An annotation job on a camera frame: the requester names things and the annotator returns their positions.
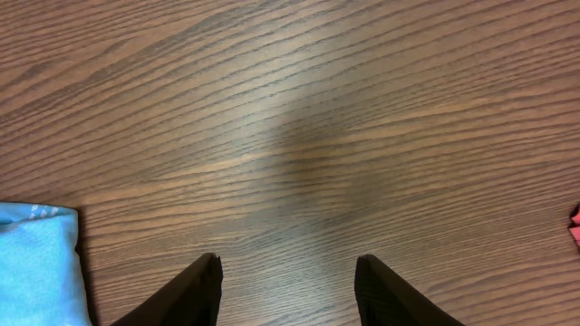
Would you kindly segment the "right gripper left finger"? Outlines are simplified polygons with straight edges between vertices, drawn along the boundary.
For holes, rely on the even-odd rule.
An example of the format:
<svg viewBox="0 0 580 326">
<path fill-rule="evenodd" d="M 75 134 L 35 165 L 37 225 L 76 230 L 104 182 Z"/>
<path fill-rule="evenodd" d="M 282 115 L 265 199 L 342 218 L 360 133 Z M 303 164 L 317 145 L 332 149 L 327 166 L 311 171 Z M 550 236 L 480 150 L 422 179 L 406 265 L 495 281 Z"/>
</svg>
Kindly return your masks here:
<svg viewBox="0 0 580 326">
<path fill-rule="evenodd" d="M 112 326 L 216 326 L 222 282 L 220 257 L 203 254 Z"/>
</svg>

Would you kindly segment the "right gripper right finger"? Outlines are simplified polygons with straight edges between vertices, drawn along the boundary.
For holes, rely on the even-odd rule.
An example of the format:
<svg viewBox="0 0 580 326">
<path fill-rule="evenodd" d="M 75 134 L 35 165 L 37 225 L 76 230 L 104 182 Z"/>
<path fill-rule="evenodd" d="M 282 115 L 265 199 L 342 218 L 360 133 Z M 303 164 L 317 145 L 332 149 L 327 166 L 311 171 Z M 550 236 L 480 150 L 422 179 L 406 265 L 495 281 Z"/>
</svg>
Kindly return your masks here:
<svg viewBox="0 0 580 326">
<path fill-rule="evenodd" d="M 362 326 L 463 326 L 376 256 L 359 256 L 354 291 Z"/>
</svg>

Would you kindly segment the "light blue printed t-shirt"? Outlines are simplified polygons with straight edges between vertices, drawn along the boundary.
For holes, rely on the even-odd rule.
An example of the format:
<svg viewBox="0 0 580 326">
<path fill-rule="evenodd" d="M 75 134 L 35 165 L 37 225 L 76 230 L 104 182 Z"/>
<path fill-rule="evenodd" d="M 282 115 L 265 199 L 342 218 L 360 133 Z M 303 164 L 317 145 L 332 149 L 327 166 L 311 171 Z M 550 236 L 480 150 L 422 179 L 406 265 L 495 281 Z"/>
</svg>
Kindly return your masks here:
<svg viewBox="0 0 580 326">
<path fill-rule="evenodd" d="M 76 210 L 1 204 L 1 326 L 84 326 L 88 313 Z"/>
</svg>

